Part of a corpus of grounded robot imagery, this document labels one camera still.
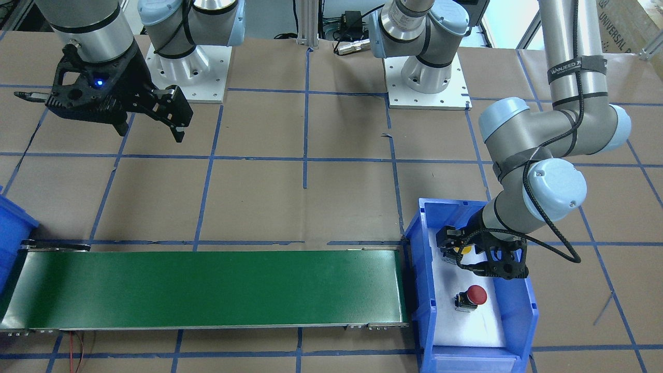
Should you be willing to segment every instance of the red wire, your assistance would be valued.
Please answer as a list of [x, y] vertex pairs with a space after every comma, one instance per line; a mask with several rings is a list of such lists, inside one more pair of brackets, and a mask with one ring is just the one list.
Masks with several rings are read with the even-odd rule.
[[74, 373], [74, 340], [72, 340], [72, 332], [69, 332], [69, 373]]

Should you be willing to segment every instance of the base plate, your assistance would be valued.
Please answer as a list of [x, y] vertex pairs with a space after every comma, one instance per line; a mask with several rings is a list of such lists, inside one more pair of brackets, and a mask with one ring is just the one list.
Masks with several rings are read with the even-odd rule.
[[200, 47], [210, 59], [210, 71], [196, 76], [194, 82], [187, 82], [185, 83], [187, 85], [184, 85], [183, 83], [167, 79], [160, 73], [158, 62], [154, 57], [154, 46], [150, 44], [145, 62], [152, 75], [152, 82], [160, 89], [177, 84], [189, 102], [222, 104], [233, 47], [216, 45], [201, 45]]
[[452, 78], [447, 89], [438, 94], [423, 94], [405, 84], [400, 71], [407, 59], [407, 56], [385, 58], [385, 78], [390, 108], [464, 110], [472, 107], [458, 55], [453, 58]]

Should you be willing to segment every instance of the blue bin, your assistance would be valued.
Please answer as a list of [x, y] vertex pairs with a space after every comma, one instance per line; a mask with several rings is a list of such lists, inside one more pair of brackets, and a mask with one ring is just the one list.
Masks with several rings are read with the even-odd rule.
[[0, 195], [0, 293], [5, 288], [21, 241], [28, 238], [37, 226], [39, 222], [25, 210]]
[[432, 274], [432, 247], [428, 229], [445, 225], [464, 227], [486, 202], [463, 200], [419, 200], [419, 213], [405, 236], [410, 240], [415, 272], [417, 310], [412, 320], [418, 324], [424, 355], [421, 373], [481, 372], [522, 373], [529, 362], [538, 320], [538, 308], [529, 279], [495, 278], [495, 296], [501, 312], [506, 346], [503, 348], [434, 346], [437, 306]]

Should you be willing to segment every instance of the green conveyor belt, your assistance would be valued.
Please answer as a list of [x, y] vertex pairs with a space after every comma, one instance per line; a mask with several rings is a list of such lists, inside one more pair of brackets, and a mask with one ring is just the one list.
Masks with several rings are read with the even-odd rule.
[[0, 329], [404, 326], [398, 252], [21, 252]]

